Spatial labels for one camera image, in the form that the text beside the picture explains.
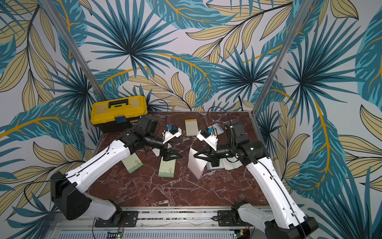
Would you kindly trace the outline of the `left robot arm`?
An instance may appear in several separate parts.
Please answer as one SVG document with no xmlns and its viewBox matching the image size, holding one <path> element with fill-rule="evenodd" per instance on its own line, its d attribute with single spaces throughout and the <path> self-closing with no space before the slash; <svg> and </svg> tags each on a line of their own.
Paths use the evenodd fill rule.
<svg viewBox="0 0 382 239">
<path fill-rule="evenodd" d="M 169 125 L 162 137 L 154 135 L 158 121 L 151 115 L 143 115 L 137 125 L 121 133 L 107 148 L 79 167 L 63 174 L 56 172 L 50 179 L 51 201 L 67 220 L 81 216 L 104 220 L 113 226 L 119 225 L 122 209 L 110 200 L 102 200 L 86 193 L 88 188 L 109 169 L 132 156 L 146 146 L 160 150 L 165 161 L 183 158 L 168 143 L 178 138 L 182 130 L 177 125 Z"/>
</svg>

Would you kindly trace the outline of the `green house lucky day pad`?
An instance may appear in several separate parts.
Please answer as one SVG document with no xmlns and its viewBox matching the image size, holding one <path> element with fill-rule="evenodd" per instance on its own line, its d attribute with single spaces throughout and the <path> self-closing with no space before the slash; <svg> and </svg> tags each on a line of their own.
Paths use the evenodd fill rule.
<svg viewBox="0 0 382 239">
<path fill-rule="evenodd" d="M 142 161 L 139 159 L 138 155 L 136 153 L 130 155 L 129 157 L 123 159 L 121 161 L 123 165 L 125 166 L 126 170 L 129 174 L 132 174 L 137 169 L 143 166 Z"/>
</svg>

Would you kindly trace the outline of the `torn lucky day cover page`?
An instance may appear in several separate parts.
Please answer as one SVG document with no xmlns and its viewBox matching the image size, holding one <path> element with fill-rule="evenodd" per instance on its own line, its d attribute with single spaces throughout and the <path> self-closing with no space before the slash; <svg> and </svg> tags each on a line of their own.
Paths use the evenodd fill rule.
<svg viewBox="0 0 382 239">
<path fill-rule="evenodd" d="M 157 157 L 160 156 L 160 149 L 153 148 L 152 151 Z"/>
</svg>

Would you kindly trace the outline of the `green red lucky memo pad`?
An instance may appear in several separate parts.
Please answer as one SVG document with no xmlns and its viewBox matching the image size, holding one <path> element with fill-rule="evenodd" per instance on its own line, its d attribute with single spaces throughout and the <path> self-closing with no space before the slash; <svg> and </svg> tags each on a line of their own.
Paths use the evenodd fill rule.
<svg viewBox="0 0 382 239">
<path fill-rule="evenodd" d="M 161 158 L 160 167 L 158 176 L 159 177 L 166 177 L 166 178 L 173 178 L 175 174 L 175 167 L 176 167 L 176 160 L 171 161 L 164 161 L 163 158 Z"/>
</svg>

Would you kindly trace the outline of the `purple flower lucky day pad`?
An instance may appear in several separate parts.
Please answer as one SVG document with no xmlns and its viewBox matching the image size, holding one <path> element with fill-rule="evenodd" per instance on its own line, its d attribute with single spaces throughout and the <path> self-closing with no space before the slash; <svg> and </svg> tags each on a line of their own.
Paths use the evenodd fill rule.
<svg viewBox="0 0 382 239">
<path fill-rule="evenodd" d="M 199 180 L 201 179 L 203 172 L 205 170 L 205 166 L 207 165 L 207 161 L 198 159 L 194 157 L 194 154 L 196 154 L 197 151 L 193 148 L 190 148 L 189 151 L 189 161 L 188 161 L 188 168 L 193 173 L 193 175 Z"/>
</svg>

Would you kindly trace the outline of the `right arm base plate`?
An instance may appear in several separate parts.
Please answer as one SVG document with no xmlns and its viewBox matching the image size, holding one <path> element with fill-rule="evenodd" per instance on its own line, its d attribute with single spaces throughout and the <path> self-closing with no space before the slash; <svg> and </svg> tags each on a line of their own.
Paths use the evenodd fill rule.
<svg viewBox="0 0 382 239">
<path fill-rule="evenodd" d="M 246 223 L 240 219 L 238 213 L 233 210 L 219 210 L 212 220 L 218 222 L 220 227 L 252 227 L 250 223 Z"/>
</svg>

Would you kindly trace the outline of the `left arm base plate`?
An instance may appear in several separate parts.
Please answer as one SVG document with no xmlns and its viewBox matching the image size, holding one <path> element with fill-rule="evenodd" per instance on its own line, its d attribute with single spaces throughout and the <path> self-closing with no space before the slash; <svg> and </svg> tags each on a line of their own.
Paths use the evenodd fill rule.
<svg viewBox="0 0 382 239">
<path fill-rule="evenodd" d="M 138 219 L 138 211 L 116 212 L 109 220 L 97 218 L 96 228 L 135 228 Z"/>
</svg>

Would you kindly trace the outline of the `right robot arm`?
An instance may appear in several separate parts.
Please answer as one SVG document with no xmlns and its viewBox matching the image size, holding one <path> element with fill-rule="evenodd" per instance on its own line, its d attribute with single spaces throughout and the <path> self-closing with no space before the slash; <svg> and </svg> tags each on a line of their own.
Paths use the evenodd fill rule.
<svg viewBox="0 0 382 239">
<path fill-rule="evenodd" d="M 213 128 L 204 128 L 197 134 L 207 146 L 194 154 L 213 166 L 223 158 L 236 158 L 253 175 L 265 195 L 271 214 L 249 203 L 238 204 L 239 219 L 262 231 L 269 239 L 305 239 L 319 228 L 315 218 L 307 216 L 290 196 L 279 178 L 269 153 L 259 140 L 251 141 L 242 122 L 225 127 L 228 142 L 219 144 Z"/>
</svg>

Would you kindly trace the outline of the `torn white page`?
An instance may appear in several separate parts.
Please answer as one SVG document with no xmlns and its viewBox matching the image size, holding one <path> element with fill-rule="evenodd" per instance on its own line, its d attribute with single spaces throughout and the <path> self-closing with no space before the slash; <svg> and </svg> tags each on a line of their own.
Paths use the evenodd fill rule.
<svg viewBox="0 0 382 239">
<path fill-rule="evenodd" d="M 224 165 L 224 169 L 226 170 L 237 169 L 243 165 L 240 161 L 232 163 L 232 162 L 229 162 L 227 159 L 222 159 L 222 162 Z"/>
</svg>

